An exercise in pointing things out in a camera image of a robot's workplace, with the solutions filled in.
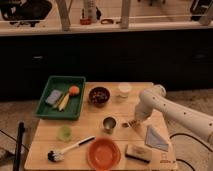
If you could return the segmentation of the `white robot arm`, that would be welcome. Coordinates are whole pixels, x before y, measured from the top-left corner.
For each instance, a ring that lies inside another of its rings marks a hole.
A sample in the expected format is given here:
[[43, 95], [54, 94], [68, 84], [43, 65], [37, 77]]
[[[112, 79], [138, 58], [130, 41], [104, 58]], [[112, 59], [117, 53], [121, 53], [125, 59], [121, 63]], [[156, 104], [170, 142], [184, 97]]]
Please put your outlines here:
[[154, 85], [139, 93], [139, 102], [135, 106], [135, 119], [145, 121], [153, 110], [165, 114], [213, 145], [213, 116], [168, 100], [162, 85]]

